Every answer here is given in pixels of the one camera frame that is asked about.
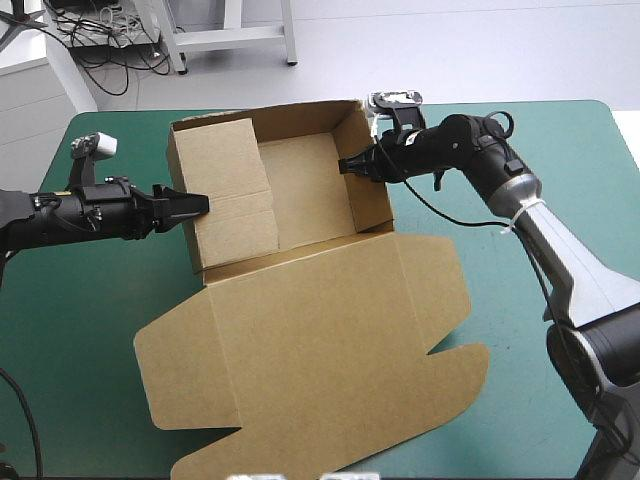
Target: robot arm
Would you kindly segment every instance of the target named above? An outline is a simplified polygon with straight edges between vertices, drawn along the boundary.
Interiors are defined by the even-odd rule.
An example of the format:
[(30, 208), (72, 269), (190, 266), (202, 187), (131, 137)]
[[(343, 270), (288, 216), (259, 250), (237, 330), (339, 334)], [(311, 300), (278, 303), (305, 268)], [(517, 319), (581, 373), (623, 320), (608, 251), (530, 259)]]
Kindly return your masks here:
[(108, 135), (88, 135), (71, 147), (73, 166), (65, 191), (0, 190), (0, 280), (6, 261), (20, 250), (106, 238), (139, 240), (209, 211), (205, 195), (163, 185), (154, 185), (147, 195), (127, 177), (96, 183), (94, 163), (116, 151), (117, 141)]
[(433, 173), (439, 190), (444, 173), (458, 169), (494, 215), (510, 219), (553, 287), (551, 360), (598, 428), (577, 478), (640, 480), (640, 283), (605, 267), (547, 208), (540, 180), (506, 141), (509, 114), (451, 115), (426, 128), (417, 92), (372, 94), (367, 103), (394, 128), (341, 160), (341, 173), (390, 183)]

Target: unfolded cardboard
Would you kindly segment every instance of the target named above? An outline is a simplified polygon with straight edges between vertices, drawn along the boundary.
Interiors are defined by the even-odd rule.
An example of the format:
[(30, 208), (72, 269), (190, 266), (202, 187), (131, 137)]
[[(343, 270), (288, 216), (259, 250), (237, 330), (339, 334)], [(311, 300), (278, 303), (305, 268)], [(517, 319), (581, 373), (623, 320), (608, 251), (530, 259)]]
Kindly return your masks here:
[(428, 355), (469, 312), (455, 249), (394, 233), (383, 185), (341, 176), (369, 143), (358, 102), (175, 124), (174, 183), (210, 195), (187, 231), (205, 288), (135, 339), (153, 422), (240, 427), (174, 480), (311, 480), (464, 411), (488, 353)]

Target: green tabletop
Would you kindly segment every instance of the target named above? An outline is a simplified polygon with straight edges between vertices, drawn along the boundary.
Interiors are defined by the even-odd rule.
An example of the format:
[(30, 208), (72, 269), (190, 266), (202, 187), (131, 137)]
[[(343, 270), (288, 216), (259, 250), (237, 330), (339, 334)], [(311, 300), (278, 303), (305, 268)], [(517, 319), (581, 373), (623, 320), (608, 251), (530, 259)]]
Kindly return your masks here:
[[(544, 198), (615, 270), (640, 277), (640, 177), (609, 109), (598, 102), (427, 106), (430, 125), (454, 112), (504, 109), (516, 119), (512, 145), (541, 177)], [(43, 189), (66, 185), (69, 142), (103, 131), (119, 139), (98, 176), (127, 175), (143, 190), (170, 184), (169, 123), (193, 111), (103, 112), (76, 117)], [(28, 162), (25, 157), (14, 161)], [(490, 218), (464, 177), (450, 172), (443, 191), (413, 180), (446, 212)], [(455, 240), (472, 313), (439, 348), (484, 342), (491, 366), (484, 390), (444, 427), (353, 466), (387, 476), (572, 476), (593, 436), (551, 367), (544, 300), (513, 235), (464, 229), (390, 187), (401, 232)], [(180, 457), (226, 432), (164, 432), (151, 423), (133, 351), (135, 333), (201, 288), (180, 228), (140, 242), (107, 240), (21, 252), (0, 293), (0, 365), (23, 385), (38, 422), (51, 476), (167, 476)], [(0, 385), (1, 458), (33, 474), (30, 438), (18, 404)]]

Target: box side wall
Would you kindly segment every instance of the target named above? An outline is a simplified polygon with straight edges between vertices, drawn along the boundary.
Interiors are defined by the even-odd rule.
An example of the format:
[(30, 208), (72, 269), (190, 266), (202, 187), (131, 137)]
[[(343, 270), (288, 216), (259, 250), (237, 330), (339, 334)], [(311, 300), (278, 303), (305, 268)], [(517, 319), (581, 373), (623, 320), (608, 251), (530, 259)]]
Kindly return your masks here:
[[(184, 175), (182, 173), (182, 168), (180, 167), (180, 157), (178, 155), (178, 147), (176, 146), (175, 132), (173, 129), (169, 131), (167, 163), (169, 165), (169, 174), (171, 175), (173, 187), (179, 192), (187, 193)], [(198, 273), (202, 270), (202, 258), (200, 255), (200, 248), (198, 246), (198, 239), (196, 237), (194, 221), (189, 220), (187, 222), (183, 222), (182, 231), (184, 232), (184, 237), (187, 241), (189, 258), (191, 259), (191, 269), (193, 270), (193, 273)]]
[(238, 112), (203, 115), (173, 124), (176, 131), (204, 125), (251, 118), (258, 142), (330, 132), (351, 111), (359, 109), (356, 100), (297, 103)]
[[(371, 145), (369, 123), (362, 110), (347, 115), (332, 133), (340, 158), (357, 155)], [(393, 220), (393, 211), (384, 183), (373, 183), (368, 178), (353, 174), (343, 175), (343, 179), (358, 232)]]

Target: cardboard panel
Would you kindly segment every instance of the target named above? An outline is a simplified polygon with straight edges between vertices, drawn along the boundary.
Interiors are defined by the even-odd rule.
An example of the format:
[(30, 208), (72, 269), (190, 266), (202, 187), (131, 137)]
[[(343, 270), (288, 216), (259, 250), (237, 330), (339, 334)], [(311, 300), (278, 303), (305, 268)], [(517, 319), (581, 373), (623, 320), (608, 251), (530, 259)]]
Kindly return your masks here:
[[(311, 480), (442, 425), (471, 404), (488, 353), (466, 346), (426, 355), (450, 312), (431, 317), (440, 327), (422, 332), (410, 292), (425, 278), (419, 270), (405, 274), (408, 244), (401, 244), (395, 234), (371, 235), (207, 287), (243, 428), (180, 460), (172, 478), (275, 471)], [(447, 250), (439, 247), (419, 248), (412, 259), (430, 263), (428, 277), (446, 282), (450, 265), (430, 258)], [(440, 293), (464, 300), (458, 285)], [(174, 408), (200, 415), (190, 405)]]
[(174, 131), (251, 118), (258, 142), (332, 131), (350, 112), (361, 110), (357, 100), (298, 103), (191, 117), (173, 124)]
[(206, 290), (140, 330), (134, 345), (158, 428), (241, 425)]
[(356, 233), (330, 133), (259, 145), (281, 250)]
[[(354, 111), (333, 130), (333, 138), (340, 158), (362, 152), (371, 144), (369, 123), (363, 112)], [(393, 219), (387, 188), (368, 178), (345, 175), (353, 221), (358, 232)]]
[(209, 285), (211, 283), (219, 282), (220, 280), (227, 280), (239, 275), (246, 275), (247, 273), (253, 273), (263, 268), (274, 267), (276, 265), (293, 262), (304, 257), (318, 255), (322, 252), (333, 250), (334, 248), (345, 247), (352, 243), (361, 242), (368, 238), (377, 235), (385, 235), (387, 233), (388, 232), (358, 233), (355, 235), (349, 235), (348, 237), (339, 237), (325, 242), (312, 243), (311, 245), (305, 245), (292, 250), (265, 255), (264, 257), (252, 258), (245, 260), (244, 262), (224, 265), (204, 272), (204, 283), (205, 285)]
[(424, 345), (431, 350), (471, 312), (462, 266), (445, 237), (395, 235)]
[(211, 213), (193, 222), (200, 269), (276, 251), (273, 196), (251, 120), (175, 135), (176, 183), (211, 200)]

